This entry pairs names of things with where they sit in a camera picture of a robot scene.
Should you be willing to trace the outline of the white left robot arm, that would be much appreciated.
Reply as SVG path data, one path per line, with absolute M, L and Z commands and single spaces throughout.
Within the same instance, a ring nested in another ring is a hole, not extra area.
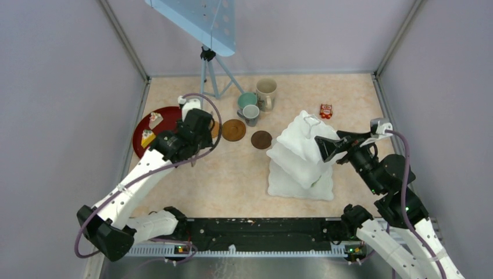
M 149 144 L 136 167 L 110 193 L 93 206 L 77 212 L 80 231 L 76 240 L 88 240 L 108 260 L 123 258 L 133 245 L 162 235 L 180 240 L 186 224 L 180 212 L 168 207 L 143 217 L 131 215 L 157 184 L 179 166 L 202 158 L 218 144 L 212 138 L 213 115 L 205 111 L 200 94 L 178 98 L 182 117 Z

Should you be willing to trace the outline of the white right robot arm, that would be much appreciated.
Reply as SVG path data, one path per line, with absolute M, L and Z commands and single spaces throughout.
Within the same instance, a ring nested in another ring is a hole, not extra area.
M 408 188 L 415 177 L 406 138 L 390 128 L 364 134 L 340 131 L 338 135 L 342 137 L 339 140 L 315 137 L 323 161 L 343 154 L 337 163 L 350 163 L 373 194 L 383 195 L 374 204 L 388 226 L 383 229 L 363 206 L 347 205 L 341 216 L 343 236 L 368 244 L 401 278 L 463 278 L 437 237 L 425 206 Z M 404 143 L 405 154 L 391 154 L 378 160 L 371 154 L 371 146 L 393 135 Z M 405 245 L 394 240 L 389 229 Z

